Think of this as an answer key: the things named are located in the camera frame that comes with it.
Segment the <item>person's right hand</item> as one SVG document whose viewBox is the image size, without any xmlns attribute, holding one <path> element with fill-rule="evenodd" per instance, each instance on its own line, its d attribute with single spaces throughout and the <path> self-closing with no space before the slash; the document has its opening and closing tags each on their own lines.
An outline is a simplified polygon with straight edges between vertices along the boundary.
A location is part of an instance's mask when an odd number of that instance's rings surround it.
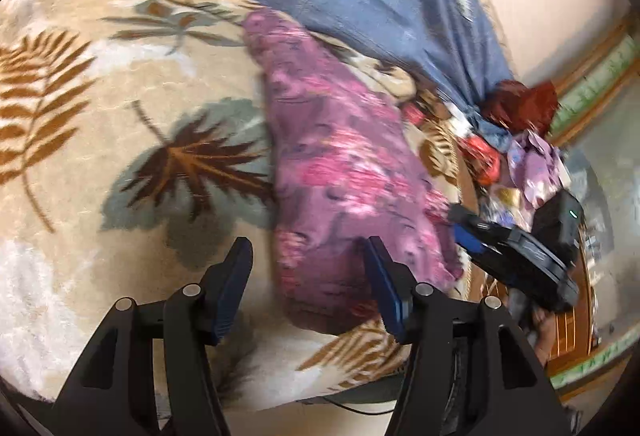
<svg viewBox="0 0 640 436">
<path fill-rule="evenodd" d="M 555 314 L 535 306 L 532 318 L 537 335 L 534 352 L 541 365 L 545 367 L 551 356 L 556 338 Z"/>
</svg>

